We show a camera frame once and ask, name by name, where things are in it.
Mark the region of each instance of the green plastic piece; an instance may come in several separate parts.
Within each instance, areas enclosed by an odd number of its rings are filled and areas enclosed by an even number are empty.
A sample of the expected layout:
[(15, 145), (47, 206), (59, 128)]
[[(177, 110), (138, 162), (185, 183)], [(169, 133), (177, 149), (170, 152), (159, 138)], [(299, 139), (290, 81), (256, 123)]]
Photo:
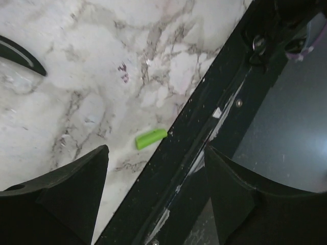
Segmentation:
[(158, 140), (161, 140), (163, 138), (166, 138), (168, 135), (167, 131), (165, 129), (155, 129), (151, 130), (150, 132), (147, 132), (145, 134), (139, 135), (135, 139), (136, 148), (138, 150), (141, 150), (154, 142), (157, 142)]

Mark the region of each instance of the white residue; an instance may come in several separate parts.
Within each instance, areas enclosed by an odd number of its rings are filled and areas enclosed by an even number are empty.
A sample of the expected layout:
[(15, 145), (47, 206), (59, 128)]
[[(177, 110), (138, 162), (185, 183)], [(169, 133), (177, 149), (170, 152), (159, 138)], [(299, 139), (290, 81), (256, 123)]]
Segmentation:
[(176, 194), (179, 193), (181, 187), (182, 187), (182, 185), (178, 185), (178, 186), (176, 187), (176, 190), (175, 190)]
[(221, 110), (220, 110), (220, 108), (218, 107), (218, 108), (215, 110), (215, 112), (213, 113), (213, 117), (219, 119), (220, 116), (221, 116)]
[(204, 151), (203, 150), (200, 152), (200, 154), (196, 158), (194, 164), (192, 165), (192, 167), (191, 167), (191, 169), (190, 169), (190, 171), (188, 173), (188, 176), (190, 176), (191, 174), (196, 173), (202, 167), (204, 167)]
[(222, 113), (222, 115), (220, 116), (220, 120), (217, 124), (217, 126), (215, 127), (215, 129), (213, 130), (210, 138), (209, 138), (209, 141), (213, 140), (214, 138), (216, 138), (218, 132), (219, 132), (219, 129), (221, 128), (221, 126), (223, 126), (228, 114), (229, 114), (229, 111), (231, 109), (231, 107), (233, 106), (234, 104), (234, 101), (235, 101), (235, 98), (237, 97), (237, 95), (239, 94), (242, 86), (243, 86), (243, 83), (244, 81), (242, 82), (242, 84), (240, 85), (240, 87), (238, 88), (238, 90), (236, 91), (236, 93), (234, 95), (232, 95), (230, 98), (229, 98), (229, 101), (226, 103), (225, 105), (225, 108), (224, 108), (224, 113)]
[(164, 226), (165, 222), (168, 220), (169, 218), (169, 214), (170, 214), (170, 210), (169, 209), (165, 209), (165, 211), (163, 212), (163, 215), (161, 216), (161, 218), (159, 219), (157, 225), (154, 227), (153, 231), (151, 232), (151, 234), (148, 236), (148, 238), (145, 241), (145, 245), (147, 245), (149, 242), (152, 241), (152, 239), (154, 238), (154, 236), (160, 231), (160, 229)]

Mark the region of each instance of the black curved handle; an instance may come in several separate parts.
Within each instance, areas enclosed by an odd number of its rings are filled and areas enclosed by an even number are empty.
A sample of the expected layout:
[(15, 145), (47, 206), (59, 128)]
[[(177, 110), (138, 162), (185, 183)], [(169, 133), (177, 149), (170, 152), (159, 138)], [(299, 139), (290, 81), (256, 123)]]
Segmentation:
[(0, 57), (46, 76), (46, 70), (33, 55), (22, 46), (3, 36), (0, 36)]

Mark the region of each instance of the green object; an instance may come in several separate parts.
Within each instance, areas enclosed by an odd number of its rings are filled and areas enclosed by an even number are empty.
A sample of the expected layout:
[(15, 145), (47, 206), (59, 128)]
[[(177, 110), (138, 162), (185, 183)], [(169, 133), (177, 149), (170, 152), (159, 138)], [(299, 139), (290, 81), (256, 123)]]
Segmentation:
[(166, 138), (167, 135), (168, 133), (165, 129), (155, 129), (145, 134), (141, 134), (135, 139), (136, 148), (141, 150), (154, 142), (157, 142), (158, 140)]

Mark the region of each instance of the white marble surface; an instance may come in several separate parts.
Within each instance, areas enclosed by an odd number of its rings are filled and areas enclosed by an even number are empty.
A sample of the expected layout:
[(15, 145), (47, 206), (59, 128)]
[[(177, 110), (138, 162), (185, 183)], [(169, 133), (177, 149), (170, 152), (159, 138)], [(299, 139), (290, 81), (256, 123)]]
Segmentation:
[(249, 3), (0, 0), (0, 35), (49, 73), (0, 59), (0, 189), (108, 145), (95, 242), (158, 146), (135, 136), (169, 129)]

